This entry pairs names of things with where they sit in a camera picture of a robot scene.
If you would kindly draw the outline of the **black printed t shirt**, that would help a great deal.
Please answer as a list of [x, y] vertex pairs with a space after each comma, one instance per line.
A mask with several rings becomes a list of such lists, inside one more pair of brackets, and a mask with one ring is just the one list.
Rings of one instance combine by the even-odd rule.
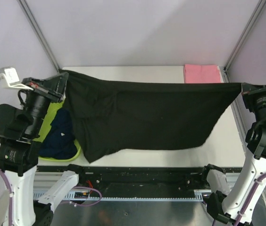
[[63, 107], [90, 163], [124, 149], [182, 150], [203, 145], [240, 83], [106, 81], [69, 71]]

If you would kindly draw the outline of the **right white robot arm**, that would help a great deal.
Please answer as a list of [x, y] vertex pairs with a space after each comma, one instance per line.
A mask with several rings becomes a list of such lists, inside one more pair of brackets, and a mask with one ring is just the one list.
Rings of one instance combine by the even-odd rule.
[[233, 187], [225, 172], [207, 165], [200, 176], [200, 185], [211, 190], [204, 201], [214, 222], [233, 226], [250, 226], [253, 210], [266, 186], [266, 85], [242, 84], [242, 99], [256, 121], [248, 130], [246, 158]]

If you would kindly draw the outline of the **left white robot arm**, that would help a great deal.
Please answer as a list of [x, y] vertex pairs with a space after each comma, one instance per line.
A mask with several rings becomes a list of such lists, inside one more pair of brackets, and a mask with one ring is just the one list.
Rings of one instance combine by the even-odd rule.
[[0, 105], [0, 173], [9, 190], [6, 226], [49, 226], [57, 206], [73, 188], [86, 184], [86, 176], [72, 165], [38, 200], [33, 198], [41, 143], [36, 141], [51, 103], [64, 99], [68, 73], [39, 80], [25, 78], [19, 91], [26, 94], [22, 109]]

